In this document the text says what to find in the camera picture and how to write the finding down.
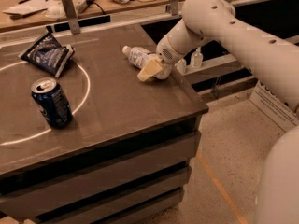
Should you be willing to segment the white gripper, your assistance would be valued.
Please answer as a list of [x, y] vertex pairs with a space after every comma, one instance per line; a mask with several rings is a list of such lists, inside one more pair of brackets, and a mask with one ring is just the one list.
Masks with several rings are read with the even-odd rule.
[[179, 53], [173, 48], [167, 35], [157, 44], [156, 54], [164, 63], [160, 59], [150, 59], [137, 75], [140, 81], [146, 81], [153, 76], [160, 80], [167, 79], [172, 71], [171, 64], [185, 57], [185, 53]]

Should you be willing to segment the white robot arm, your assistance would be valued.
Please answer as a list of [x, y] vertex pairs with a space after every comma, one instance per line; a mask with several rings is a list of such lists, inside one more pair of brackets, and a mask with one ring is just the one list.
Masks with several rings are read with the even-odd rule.
[[[142, 81], [173, 65], [192, 49], [218, 41], [292, 113], [299, 111], [299, 48], [235, 17], [224, 0], [185, 0], [182, 19], [158, 43]], [[299, 224], [299, 127], [270, 150], [260, 178], [254, 224]]]

